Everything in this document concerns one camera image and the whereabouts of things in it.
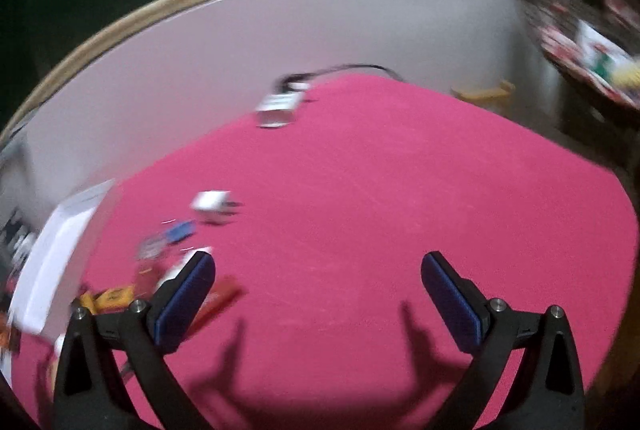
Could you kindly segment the red cylindrical container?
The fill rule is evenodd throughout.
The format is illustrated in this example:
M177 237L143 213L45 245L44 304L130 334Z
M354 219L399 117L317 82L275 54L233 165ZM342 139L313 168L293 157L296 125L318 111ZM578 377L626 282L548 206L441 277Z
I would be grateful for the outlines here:
M167 265L162 260L140 260L134 273L134 299L149 300L166 271Z

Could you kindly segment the long red lighter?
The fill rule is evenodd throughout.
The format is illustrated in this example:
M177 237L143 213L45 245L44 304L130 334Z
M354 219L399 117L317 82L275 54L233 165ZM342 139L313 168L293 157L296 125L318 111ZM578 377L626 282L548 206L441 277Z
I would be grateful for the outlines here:
M222 276L216 280L209 291L201 308L186 331L184 339L190 339L202 330L213 319L238 301L246 293L241 283L231 275Z

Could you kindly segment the yellow lighter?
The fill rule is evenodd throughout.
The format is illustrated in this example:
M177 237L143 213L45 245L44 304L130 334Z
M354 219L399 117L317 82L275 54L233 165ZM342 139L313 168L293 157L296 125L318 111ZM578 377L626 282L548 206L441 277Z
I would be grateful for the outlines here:
M122 311L134 301L134 285L108 288L97 293L85 289L76 300L79 306L94 315Z

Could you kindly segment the white shallow box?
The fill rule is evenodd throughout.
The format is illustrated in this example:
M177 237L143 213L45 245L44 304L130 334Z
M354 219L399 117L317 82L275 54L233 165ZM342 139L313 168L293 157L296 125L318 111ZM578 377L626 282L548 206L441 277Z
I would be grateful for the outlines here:
M70 304L117 200L117 185L107 180L64 199L52 211L11 300L10 317L21 332L50 342L66 332Z

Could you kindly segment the blue binder clip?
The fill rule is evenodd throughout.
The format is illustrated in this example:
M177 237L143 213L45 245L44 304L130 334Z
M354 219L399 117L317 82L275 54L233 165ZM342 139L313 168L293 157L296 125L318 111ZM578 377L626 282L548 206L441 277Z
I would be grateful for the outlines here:
M195 233L193 220L174 221L167 224L160 233L160 238L168 245L175 245L188 239Z

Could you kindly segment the white usb charger plug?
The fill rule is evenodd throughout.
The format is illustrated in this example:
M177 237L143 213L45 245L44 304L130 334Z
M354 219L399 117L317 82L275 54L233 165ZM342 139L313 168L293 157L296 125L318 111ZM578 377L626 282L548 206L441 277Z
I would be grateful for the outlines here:
M199 221L216 225L228 223L240 206L229 191L220 190L198 192L190 205Z

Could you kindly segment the red table cloth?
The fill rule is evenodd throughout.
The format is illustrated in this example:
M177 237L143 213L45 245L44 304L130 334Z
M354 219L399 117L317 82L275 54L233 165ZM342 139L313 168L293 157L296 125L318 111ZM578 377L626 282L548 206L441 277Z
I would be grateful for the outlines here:
M424 291L440 251L487 296L561 306L597 375L636 267L634 207L612 171L512 121L371 75L314 88L291 124L256 98L176 85L67 92L25 130L20 165L59 203L113 180L118 200L80 286L130 283L137 250L194 220L198 192L241 203L167 250L208 248L243 297L168 366L217 429L416 429L463 374Z

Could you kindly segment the white power strip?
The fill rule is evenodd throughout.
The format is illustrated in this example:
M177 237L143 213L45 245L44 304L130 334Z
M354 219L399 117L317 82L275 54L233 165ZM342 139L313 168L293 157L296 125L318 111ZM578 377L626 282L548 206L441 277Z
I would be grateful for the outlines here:
M255 116L260 128L281 128L291 123L305 98L310 85L294 82L279 85L257 105Z

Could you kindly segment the patterned red cushion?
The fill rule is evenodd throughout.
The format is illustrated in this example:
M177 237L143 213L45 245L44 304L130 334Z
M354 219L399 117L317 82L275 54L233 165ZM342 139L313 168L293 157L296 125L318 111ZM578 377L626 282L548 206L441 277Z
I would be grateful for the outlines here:
M589 20L559 7L534 14L544 56L561 72L599 94L639 109L639 13L621 0L605 0Z

